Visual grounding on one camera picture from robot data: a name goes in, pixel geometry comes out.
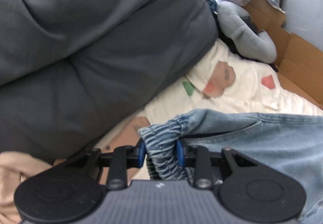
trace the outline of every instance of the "metal screw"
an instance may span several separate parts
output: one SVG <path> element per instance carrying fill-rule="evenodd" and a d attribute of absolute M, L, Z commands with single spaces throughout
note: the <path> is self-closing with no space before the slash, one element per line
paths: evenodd
<path fill-rule="evenodd" d="M 221 179 L 218 179 L 214 185 L 222 185 L 223 184 L 223 181 Z"/>
<path fill-rule="evenodd" d="M 196 185 L 199 188 L 209 188 L 212 186 L 212 181 L 206 178 L 200 178 L 198 181 L 196 181 Z"/>
<path fill-rule="evenodd" d="M 123 186 L 123 181 L 121 179 L 115 178 L 110 180 L 108 185 L 111 189 L 118 189 Z"/>

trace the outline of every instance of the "gray fabric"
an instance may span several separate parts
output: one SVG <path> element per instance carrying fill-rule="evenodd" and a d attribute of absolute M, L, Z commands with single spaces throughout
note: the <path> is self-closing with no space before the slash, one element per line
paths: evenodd
<path fill-rule="evenodd" d="M 147 103 L 210 49 L 205 0 L 0 0 L 0 151 L 53 161 Z"/>
<path fill-rule="evenodd" d="M 249 59 L 273 63 L 277 58 L 276 46 L 268 33 L 255 34 L 241 18 L 249 16 L 242 7 L 223 1 L 217 8 L 218 20 L 224 35 L 232 39 L 238 52 Z"/>

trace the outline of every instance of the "blue jeans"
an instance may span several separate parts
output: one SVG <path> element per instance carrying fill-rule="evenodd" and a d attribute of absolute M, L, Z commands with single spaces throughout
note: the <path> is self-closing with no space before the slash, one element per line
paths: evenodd
<path fill-rule="evenodd" d="M 178 166 L 175 143 L 185 135 L 207 133 L 217 135 L 186 142 L 213 152 L 231 146 L 296 179 L 307 195 L 301 223 L 323 223 L 323 116 L 223 114 L 197 109 L 165 124 L 142 128 L 139 135 L 146 144 L 151 178 L 191 181 L 192 171 Z"/>

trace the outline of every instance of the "tan cloth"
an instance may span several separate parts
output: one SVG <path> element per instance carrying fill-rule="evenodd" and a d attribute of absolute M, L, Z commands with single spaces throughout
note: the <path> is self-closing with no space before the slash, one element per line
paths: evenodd
<path fill-rule="evenodd" d="M 21 221 L 14 205 L 16 188 L 27 178 L 51 168 L 50 164 L 20 152 L 0 153 L 0 223 Z"/>

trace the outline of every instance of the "gray plush toy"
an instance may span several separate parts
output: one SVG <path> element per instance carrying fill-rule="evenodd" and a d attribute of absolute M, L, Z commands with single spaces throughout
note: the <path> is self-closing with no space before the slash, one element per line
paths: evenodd
<path fill-rule="evenodd" d="M 247 24 L 248 12 L 235 3 L 223 1 L 218 4 L 217 18 L 225 36 L 232 39 L 237 51 L 244 57 L 264 63 L 273 63 L 277 58 L 276 46 L 268 33 L 255 33 Z"/>

